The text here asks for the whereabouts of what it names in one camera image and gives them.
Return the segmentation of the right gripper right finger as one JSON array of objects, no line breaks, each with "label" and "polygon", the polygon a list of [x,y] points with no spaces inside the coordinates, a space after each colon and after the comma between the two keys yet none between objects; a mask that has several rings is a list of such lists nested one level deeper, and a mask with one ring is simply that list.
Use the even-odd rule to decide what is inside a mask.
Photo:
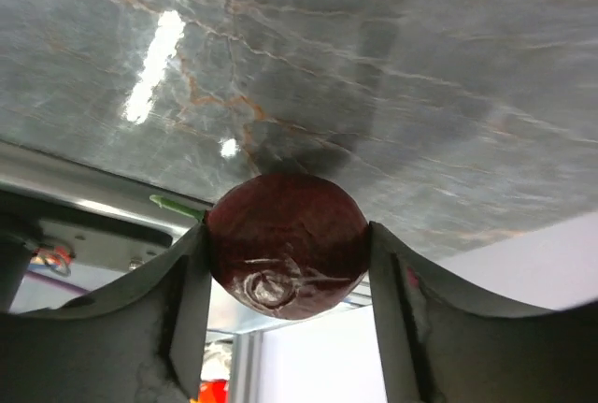
[{"label": "right gripper right finger", "polygon": [[390,402],[593,402],[597,305],[549,310],[485,290],[372,223],[369,270]]}]

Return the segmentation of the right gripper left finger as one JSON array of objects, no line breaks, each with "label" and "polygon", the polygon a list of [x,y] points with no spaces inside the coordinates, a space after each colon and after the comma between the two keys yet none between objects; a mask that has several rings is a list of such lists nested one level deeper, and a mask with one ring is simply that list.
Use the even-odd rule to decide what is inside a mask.
[{"label": "right gripper left finger", "polygon": [[188,402],[211,290],[207,230],[58,309],[1,317],[4,402]]}]

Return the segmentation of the dark red fake plum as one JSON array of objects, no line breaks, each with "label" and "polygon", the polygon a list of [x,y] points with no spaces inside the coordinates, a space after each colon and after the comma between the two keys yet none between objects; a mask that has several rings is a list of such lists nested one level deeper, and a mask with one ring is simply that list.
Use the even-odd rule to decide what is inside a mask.
[{"label": "dark red fake plum", "polygon": [[349,194],[316,176],[255,177],[225,194],[204,223],[214,280],[268,317],[332,309],[369,268],[368,221]]}]

